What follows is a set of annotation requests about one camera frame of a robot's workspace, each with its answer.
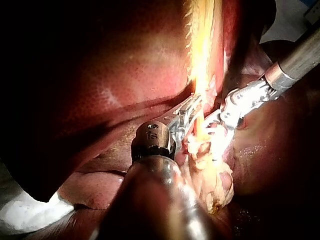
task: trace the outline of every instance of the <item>cylindrical metal tube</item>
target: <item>cylindrical metal tube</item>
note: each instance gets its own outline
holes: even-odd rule
[[[276,90],[271,98],[277,99],[286,90],[320,63],[319,24],[302,35],[294,50],[273,64],[265,73],[265,79]]]
[[[320,62],[320,28],[311,29],[296,42],[294,50],[279,61],[283,73],[299,80]]]
[[[222,239],[178,165],[153,155],[133,163],[97,239]]]

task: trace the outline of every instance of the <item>wet tissue surface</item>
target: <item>wet tissue surface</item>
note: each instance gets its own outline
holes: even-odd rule
[[[16,6],[7,11],[10,78],[1,88],[1,160],[36,200],[48,201],[58,191],[77,206],[24,239],[87,240],[131,165],[137,127],[194,91],[188,80],[188,1],[21,6],[23,12]],[[273,22],[274,1],[221,6],[208,61],[207,113],[213,101],[256,80],[290,48],[287,42],[266,44],[270,60],[258,45]],[[319,163],[313,154],[319,141],[312,140],[318,130],[310,126],[319,119],[320,88],[312,81],[317,74],[251,112],[236,131],[224,159],[234,197],[212,216],[226,238],[307,238],[314,232]]]

